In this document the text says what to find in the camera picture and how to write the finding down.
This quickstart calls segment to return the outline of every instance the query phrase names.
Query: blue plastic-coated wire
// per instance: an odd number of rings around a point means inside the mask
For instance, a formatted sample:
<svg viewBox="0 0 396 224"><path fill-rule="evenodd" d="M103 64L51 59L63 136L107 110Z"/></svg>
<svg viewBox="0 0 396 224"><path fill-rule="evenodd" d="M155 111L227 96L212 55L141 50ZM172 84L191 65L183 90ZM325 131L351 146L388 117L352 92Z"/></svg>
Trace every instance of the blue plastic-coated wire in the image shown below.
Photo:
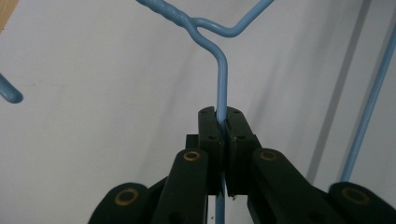
<svg viewBox="0 0 396 224"><path fill-rule="evenodd" d="M361 121L353 139L351 149L349 150L349 154L346 159L346 165L344 167L343 173L341 174L340 181L349 181L349 178L352 175L353 167L361 150L361 143L363 141L364 135L366 134L367 127L373 114L375 103L378 98L379 92L381 91L382 83L384 82L385 75L387 74L395 47L396 23L389 38L387 48L379 66L378 73L376 75L373 87L370 91L369 98L367 99L366 105L364 107L363 114L361 115Z"/></svg>
<svg viewBox="0 0 396 224"><path fill-rule="evenodd" d="M15 89L11 83L0 74L0 95L12 104L20 103L23 100L23 95L20 91Z"/></svg>
<svg viewBox="0 0 396 224"><path fill-rule="evenodd" d="M233 28L224 27L205 18L194 18L197 26L205 28L217 35L235 37L241 34L274 0L261 0Z"/></svg>
<svg viewBox="0 0 396 224"><path fill-rule="evenodd" d="M221 49L199 33L198 28L204 28L217 35L234 37L241 34L250 24L262 13L274 0L261 0L253 9L246 14L235 27L227 28L213 21L204 18L191 18L183 11L164 2L163 0L136 0L140 4L149 7L154 12L163 15L176 25L184 27L191 38L202 48L208 50L218 62L218 97L216 119L220 126L221 133L225 137L225 120L227 118L227 79L228 65L227 58ZM221 185L225 190L224 174L222 174ZM225 221L225 201L223 195L218 195L216 199L216 223L224 224Z"/></svg>

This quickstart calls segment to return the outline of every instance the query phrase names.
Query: blue wire hanger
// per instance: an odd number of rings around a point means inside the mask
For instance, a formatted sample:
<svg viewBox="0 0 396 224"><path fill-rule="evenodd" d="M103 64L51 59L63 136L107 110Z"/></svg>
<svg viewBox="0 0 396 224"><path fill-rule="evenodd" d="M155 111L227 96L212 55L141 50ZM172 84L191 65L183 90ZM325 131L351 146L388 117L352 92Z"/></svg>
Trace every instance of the blue wire hanger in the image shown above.
<svg viewBox="0 0 396 224"><path fill-rule="evenodd" d="M15 89L11 83L0 74L0 95L12 104L20 103L23 100L23 95L20 91Z"/></svg>
<svg viewBox="0 0 396 224"><path fill-rule="evenodd" d="M149 7L154 12L163 15L169 21L187 30L191 38L202 48L208 50L218 62L218 97L216 118L222 135L225 136L225 120L227 117L227 79L228 65L227 59L221 49L212 41L199 33L198 28L204 28L217 35L224 37L234 37L241 34L251 22L254 21L274 0L261 0L253 7L233 28L227 28L205 18L191 18L183 11L166 3L163 0L136 0L140 4ZM224 189L224 176L222 178L222 188ZM225 222L225 200L223 195L218 195L216 199L216 223Z"/></svg>

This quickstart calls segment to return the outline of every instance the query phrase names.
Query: white wall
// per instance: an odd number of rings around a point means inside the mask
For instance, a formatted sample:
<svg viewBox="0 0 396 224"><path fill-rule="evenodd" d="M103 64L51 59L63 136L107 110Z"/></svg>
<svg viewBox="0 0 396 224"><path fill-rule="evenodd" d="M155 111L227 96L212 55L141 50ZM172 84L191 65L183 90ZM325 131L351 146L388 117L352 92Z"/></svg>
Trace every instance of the white wall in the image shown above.
<svg viewBox="0 0 396 224"><path fill-rule="evenodd" d="M256 1L171 3L232 25ZM205 32L229 59L229 105L303 175L329 124L361 3L276 0L234 39ZM322 189L337 180L395 8L392 0L370 5L325 148L314 157L311 181ZM394 206L395 64L352 176ZM151 186L166 176L185 135L197 133L198 110L216 104L213 57L136 1L21 0L0 35L0 72L25 97L0 102L4 224L86 223L118 184ZM228 202L227 218L251 223L244 197Z"/></svg>

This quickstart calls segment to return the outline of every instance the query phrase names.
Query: brass rivet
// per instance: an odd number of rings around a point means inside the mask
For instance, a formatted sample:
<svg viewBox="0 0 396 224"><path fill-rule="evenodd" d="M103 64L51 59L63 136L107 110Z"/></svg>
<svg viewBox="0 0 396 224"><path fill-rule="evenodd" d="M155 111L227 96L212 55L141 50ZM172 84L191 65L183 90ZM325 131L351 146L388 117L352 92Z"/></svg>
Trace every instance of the brass rivet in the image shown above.
<svg viewBox="0 0 396 224"><path fill-rule="evenodd" d="M370 203L369 196L358 189L344 188L341 193L343 194L344 198L357 205L367 205Z"/></svg>
<svg viewBox="0 0 396 224"><path fill-rule="evenodd" d="M131 197L128 197L128 199L125 199L124 197L129 193L132 194ZM120 191L117 194L114 201L119 206L126 206L131 203L134 203L138 197L139 197L139 192L136 189L128 188L128 189L124 189L124 190Z"/></svg>
<svg viewBox="0 0 396 224"><path fill-rule="evenodd" d="M196 151L189 151L184 153L183 157L186 161L198 161L201 158L201 155Z"/></svg>
<svg viewBox="0 0 396 224"><path fill-rule="evenodd" d="M265 161L276 161L277 155L271 151L264 151L260 154L260 157Z"/></svg>

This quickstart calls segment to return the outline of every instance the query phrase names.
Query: white surface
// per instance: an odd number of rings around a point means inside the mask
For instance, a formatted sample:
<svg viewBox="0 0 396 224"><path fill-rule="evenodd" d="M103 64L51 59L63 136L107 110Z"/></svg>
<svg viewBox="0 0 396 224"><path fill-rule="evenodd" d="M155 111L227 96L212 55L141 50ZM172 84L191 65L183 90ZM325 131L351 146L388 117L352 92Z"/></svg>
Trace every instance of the white surface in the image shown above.
<svg viewBox="0 0 396 224"><path fill-rule="evenodd" d="M171 3L233 25L256 1ZM229 59L229 106L303 175L360 7L276 0L234 39L205 32ZM395 7L370 7L315 179L322 189L337 179ZM395 69L393 59L352 176L393 205ZM0 72L25 97L0 101L2 224L86 223L113 187L166 176L198 110L216 104L213 57L136 1L21 0L0 35ZM228 201L227 223L251 223L244 197Z"/></svg>

